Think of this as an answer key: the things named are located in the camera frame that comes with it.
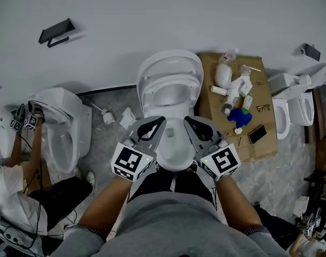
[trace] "wall-mounted holder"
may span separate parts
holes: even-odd
[[[48,41],[47,46],[49,48],[52,48],[58,44],[66,42],[67,40],[70,39],[69,37],[66,37],[64,39],[58,40],[57,42],[51,44],[53,38],[61,36],[64,33],[73,31],[74,29],[75,29],[75,26],[71,23],[71,20],[69,18],[67,18],[63,22],[60,22],[58,24],[55,24],[52,27],[44,29],[40,35],[39,43],[43,44]]]

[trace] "white shirt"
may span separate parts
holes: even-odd
[[[35,232],[39,202],[22,192],[24,172],[20,165],[0,168],[0,214],[18,228]],[[47,235],[47,213],[40,210],[38,234]]]

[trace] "smartphone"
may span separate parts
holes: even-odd
[[[254,131],[252,131],[248,137],[251,143],[257,143],[260,139],[262,139],[266,135],[266,129],[264,125],[260,125]]]

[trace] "blue plush toy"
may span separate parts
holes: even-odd
[[[227,119],[229,121],[236,121],[237,122],[236,127],[238,129],[240,127],[246,126],[252,120],[252,114],[250,113],[244,114],[242,109],[237,108],[231,111],[229,116],[227,116]]]

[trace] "toilet tank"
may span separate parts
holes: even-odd
[[[61,87],[42,90],[32,100],[50,105],[73,117],[80,115],[82,109],[82,100],[77,95]]]

